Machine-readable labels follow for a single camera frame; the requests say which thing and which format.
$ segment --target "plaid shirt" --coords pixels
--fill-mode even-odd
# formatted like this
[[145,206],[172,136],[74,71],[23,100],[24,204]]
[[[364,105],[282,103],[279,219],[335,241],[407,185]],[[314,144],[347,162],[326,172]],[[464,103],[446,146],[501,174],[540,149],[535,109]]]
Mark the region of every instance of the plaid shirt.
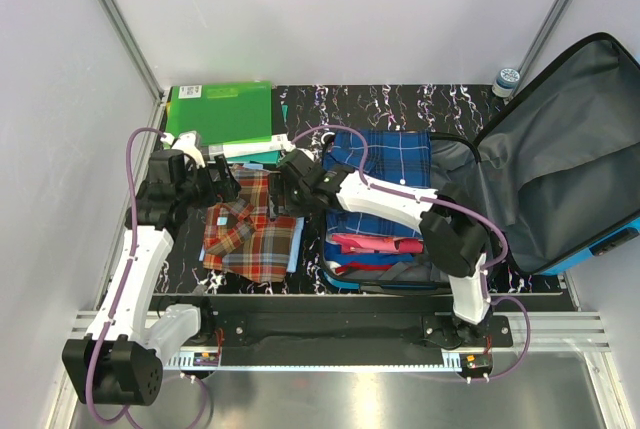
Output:
[[[410,187],[429,187],[431,141],[429,131],[391,132],[360,131],[369,145],[365,173],[387,182]],[[358,167],[362,160],[360,139],[349,132],[338,131],[323,166],[331,169],[341,163]],[[419,237],[422,235],[402,224],[361,213],[327,213],[329,234],[363,234],[368,236]]]
[[267,171],[233,166],[232,172],[242,189],[235,202],[216,204],[207,211],[203,265],[254,282],[281,282],[296,219],[271,219]]

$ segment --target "table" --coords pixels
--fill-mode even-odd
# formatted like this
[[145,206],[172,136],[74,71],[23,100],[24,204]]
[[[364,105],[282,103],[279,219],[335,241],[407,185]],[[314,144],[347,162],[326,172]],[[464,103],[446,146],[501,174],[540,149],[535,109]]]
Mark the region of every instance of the table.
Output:
[[[277,86],[272,104],[287,107],[291,140],[321,124],[383,130],[424,130],[459,134],[473,140],[486,122],[504,108],[486,85]],[[298,144],[320,149],[318,135]],[[327,283],[318,266],[318,230],[305,225],[295,274],[282,283],[257,284],[235,274],[218,274],[199,261],[206,210],[192,211],[158,278],[156,294],[351,294]],[[492,282],[493,292],[558,293],[558,277],[520,277],[503,271]]]

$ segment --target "white wall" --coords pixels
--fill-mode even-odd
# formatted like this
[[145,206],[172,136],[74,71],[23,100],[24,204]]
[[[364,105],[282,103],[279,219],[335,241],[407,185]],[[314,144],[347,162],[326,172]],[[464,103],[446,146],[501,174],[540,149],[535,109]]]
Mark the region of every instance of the white wall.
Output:
[[117,0],[156,77],[179,83],[489,83],[553,0]]
[[0,0],[0,427],[43,427],[152,99],[97,0]]
[[[532,69],[544,69],[559,53],[594,32],[611,33],[632,54],[640,55],[640,10],[637,0],[573,0],[549,44]],[[600,311],[614,359],[634,417],[640,422],[640,366],[637,330],[640,311],[640,240],[571,271],[584,308]]]

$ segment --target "blue plaid shirt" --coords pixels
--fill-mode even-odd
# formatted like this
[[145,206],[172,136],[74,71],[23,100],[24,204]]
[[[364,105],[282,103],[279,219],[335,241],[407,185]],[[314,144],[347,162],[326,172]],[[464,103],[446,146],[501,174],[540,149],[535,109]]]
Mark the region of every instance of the blue plaid shirt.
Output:
[[[408,187],[429,187],[431,141],[429,131],[391,132],[360,131],[369,145],[364,170],[369,176]],[[336,163],[357,168],[363,155],[362,141],[350,132],[338,131],[323,167]],[[355,212],[328,212],[329,234],[363,234],[368,236],[422,237],[402,224]]]

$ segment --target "pink cloth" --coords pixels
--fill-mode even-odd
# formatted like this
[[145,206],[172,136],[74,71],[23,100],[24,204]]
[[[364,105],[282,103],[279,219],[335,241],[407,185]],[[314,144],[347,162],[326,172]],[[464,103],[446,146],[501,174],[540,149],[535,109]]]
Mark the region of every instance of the pink cloth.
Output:
[[361,236],[359,234],[332,234],[331,242],[340,244],[342,254],[419,254],[422,241],[409,237]]

